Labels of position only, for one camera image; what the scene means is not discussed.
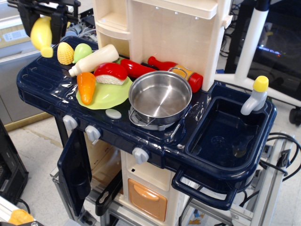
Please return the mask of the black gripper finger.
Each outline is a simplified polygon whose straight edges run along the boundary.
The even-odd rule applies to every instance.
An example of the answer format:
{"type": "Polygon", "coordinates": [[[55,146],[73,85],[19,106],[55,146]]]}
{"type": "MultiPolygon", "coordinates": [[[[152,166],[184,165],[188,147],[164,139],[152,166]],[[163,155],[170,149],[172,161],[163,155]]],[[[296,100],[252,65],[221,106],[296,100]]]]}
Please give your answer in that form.
{"type": "Polygon", "coordinates": [[[37,14],[33,8],[28,6],[18,6],[18,11],[24,26],[24,30],[30,37],[33,25],[40,18],[40,15],[37,14]]]}
{"type": "Polygon", "coordinates": [[[52,44],[58,44],[63,36],[65,36],[66,28],[68,24],[68,17],[64,14],[53,13],[51,16],[51,32],[52,32],[52,44]]]}

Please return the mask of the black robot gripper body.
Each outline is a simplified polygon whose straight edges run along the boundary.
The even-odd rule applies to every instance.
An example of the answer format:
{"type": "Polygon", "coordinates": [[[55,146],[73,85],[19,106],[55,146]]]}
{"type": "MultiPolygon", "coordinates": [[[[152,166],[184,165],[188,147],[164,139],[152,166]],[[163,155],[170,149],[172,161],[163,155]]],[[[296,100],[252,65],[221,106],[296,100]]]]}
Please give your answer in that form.
{"type": "Polygon", "coordinates": [[[7,3],[17,8],[24,23],[34,23],[41,15],[77,22],[81,6],[79,0],[8,0],[7,3]]]}

